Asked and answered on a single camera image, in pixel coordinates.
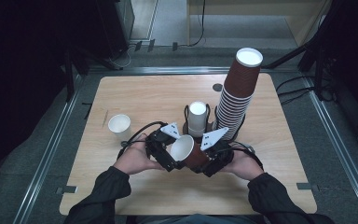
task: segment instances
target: metal rail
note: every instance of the metal rail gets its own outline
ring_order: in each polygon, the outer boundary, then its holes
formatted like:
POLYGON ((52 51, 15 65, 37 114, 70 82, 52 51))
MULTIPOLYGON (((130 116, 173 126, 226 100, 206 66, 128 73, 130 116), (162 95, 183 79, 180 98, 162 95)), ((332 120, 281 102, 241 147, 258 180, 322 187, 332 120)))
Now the metal rail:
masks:
MULTIPOLYGON (((77 75, 76 86, 80 88, 83 84, 83 81, 84 78, 80 75, 77 75)), ((50 140, 48 141, 48 146, 46 147, 42 160, 39 162, 34 177, 30 185, 28 186, 28 189, 26 190, 25 196, 22 200, 21 206, 19 208, 19 211, 17 212, 16 217, 14 218, 13 223, 27 223, 28 217, 30 216, 31 211, 34 207, 34 202, 36 201, 39 191, 42 188, 49 167, 54 158, 57 146, 60 143, 62 133, 72 113, 72 110, 74 109, 77 96, 78 90, 75 91, 75 94, 73 95, 72 99, 65 104, 60 119, 56 127, 54 128, 50 140)))

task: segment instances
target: robotic hand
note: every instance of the robotic hand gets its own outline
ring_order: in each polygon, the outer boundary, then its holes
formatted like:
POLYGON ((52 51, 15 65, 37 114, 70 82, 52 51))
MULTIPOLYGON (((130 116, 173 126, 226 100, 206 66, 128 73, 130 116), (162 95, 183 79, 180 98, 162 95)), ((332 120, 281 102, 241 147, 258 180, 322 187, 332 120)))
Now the robotic hand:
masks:
MULTIPOLYGON (((147 136, 146 141, 146 152, 148 156, 153 156, 156 161, 164 167, 168 172, 173 169, 182 169, 185 165, 183 161, 176 161, 170 153, 167 151, 167 146, 174 143, 177 138, 180 137, 176 123, 167 124, 164 122, 153 122, 143 129, 141 129, 138 133, 136 133, 128 142, 141 133, 147 127, 150 127, 153 124, 160 124, 160 128, 153 131, 151 134, 147 136)), ((220 138, 226 133, 228 128, 222 130, 216 130, 210 133, 205 133, 202 137, 202 143, 200 149, 207 155, 209 160, 198 167, 192 168, 191 170, 197 174, 203 173, 208 177, 216 174, 223 167, 232 162, 234 158, 233 150, 241 150, 246 154, 252 156, 259 165, 262 167, 260 160, 255 156, 254 151, 251 147, 241 144, 245 149, 238 149, 230 146, 228 141, 220 140, 220 138)), ((125 148, 128 145, 124 146, 120 153, 124 152, 125 148)))

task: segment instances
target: black cabinet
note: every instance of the black cabinet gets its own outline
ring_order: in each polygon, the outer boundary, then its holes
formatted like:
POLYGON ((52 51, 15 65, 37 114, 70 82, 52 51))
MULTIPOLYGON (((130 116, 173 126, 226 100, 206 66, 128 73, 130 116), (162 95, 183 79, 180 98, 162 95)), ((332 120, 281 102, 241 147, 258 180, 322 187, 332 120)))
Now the black cabinet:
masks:
POLYGON ((337 100, 358 134, 358 1, 345 1, 326 40, 326 68, 337 100))
POLYGON ((29 137, 65 85, 62 46, 28 12, 0 1, 0 161, 29 137))
POLYGON ((47 1, 43 8, 68 44, 104 59, 129 46, 134 15, 131 0, 47 1))

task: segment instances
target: person's right hand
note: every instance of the person's right hand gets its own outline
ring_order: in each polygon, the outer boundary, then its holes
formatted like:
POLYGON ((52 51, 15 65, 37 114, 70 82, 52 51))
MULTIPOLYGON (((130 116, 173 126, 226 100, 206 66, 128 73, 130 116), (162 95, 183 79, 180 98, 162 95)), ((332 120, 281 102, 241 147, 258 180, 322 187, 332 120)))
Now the person's right hand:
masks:
POLYGON ((142 134, 130 145, 120 158, 113 164, 127 175, 135 175, 149 169, 165 170, 158 162, 147 158, 145 149, 146 134, 142 134))
POLYGON ((234 151, 232 162, 220 171, 232 173, 245 180, 252 180, 264 174, 257 162, 241 151, 234 151))

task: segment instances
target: black sleeve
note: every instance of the black sleeve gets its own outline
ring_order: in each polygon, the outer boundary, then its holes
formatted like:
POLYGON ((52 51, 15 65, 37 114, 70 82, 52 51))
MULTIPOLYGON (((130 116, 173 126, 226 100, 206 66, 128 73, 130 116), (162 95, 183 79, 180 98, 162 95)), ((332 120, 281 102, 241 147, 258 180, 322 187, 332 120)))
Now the black sleeve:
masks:
POLYGON ((248 184, 249 203, 253 209, 266 216, 273 224, 334 223, 323 215, 308 215, 297 207, 286 187, 272 175, 264 173, 248 184))
POLYGON ((131 194, 129 179, 111 166, 97 177, 91 195, 71 208, 64 223, 115 223, 116 199, 131 194))

